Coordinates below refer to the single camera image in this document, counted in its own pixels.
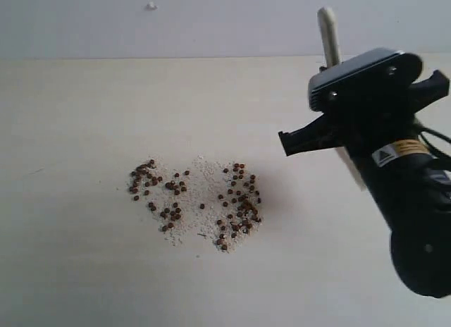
seed pile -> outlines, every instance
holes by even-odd
[[[192,233],[211,239],[220,251],[233,251],[262,222],[257,177],[243,163],[223,165],[199,156],[185,171],[170,172],[151,159],[130,175],[132,200],[146,201],[173,245]]]

